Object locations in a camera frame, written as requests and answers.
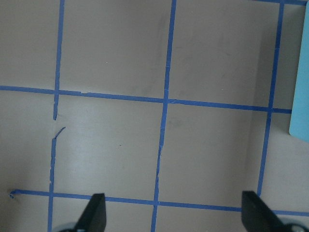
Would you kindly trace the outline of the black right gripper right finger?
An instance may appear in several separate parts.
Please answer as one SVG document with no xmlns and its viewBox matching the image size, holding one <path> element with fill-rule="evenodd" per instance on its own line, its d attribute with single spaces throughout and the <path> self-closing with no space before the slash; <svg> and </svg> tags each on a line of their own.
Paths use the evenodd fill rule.
<svg viewBox="0 0 309 232">
<path fill-rule="evenodd" d="M 288 232 L 289 227 L 272 212 L 254 191 L 243 191 L 241 222 L 247 232 Z"/>
</svg>

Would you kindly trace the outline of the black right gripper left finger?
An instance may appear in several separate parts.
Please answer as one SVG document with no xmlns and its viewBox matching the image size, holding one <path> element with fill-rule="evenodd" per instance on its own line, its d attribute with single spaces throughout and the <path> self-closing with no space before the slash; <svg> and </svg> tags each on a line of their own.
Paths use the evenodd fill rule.
<svg viewBox="0 0 309 232">
<path fill-rule="evenodd" d="M 104 232 L 107 224 L 104 193 L 93 194 L 79 220 L 74 232 Z"/>
</svg>

